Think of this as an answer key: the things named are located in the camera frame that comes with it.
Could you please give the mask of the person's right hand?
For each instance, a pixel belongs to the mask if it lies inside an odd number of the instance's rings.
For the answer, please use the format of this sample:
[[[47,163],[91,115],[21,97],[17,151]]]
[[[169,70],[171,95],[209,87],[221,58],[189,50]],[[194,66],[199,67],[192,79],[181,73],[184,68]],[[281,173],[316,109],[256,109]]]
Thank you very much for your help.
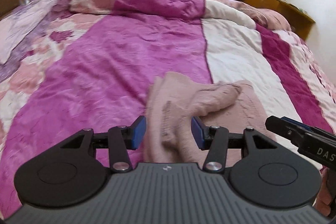
[[[327,179],[328,179],[328,172],[329,169],[325,168],[322,171],[322,184],[321,189],[317,194],[317,198],[315,200],[314,208],[319,211],[322,215],[327,217],[331,212],[330,203],[332,202],[333,198],[327,188]]]

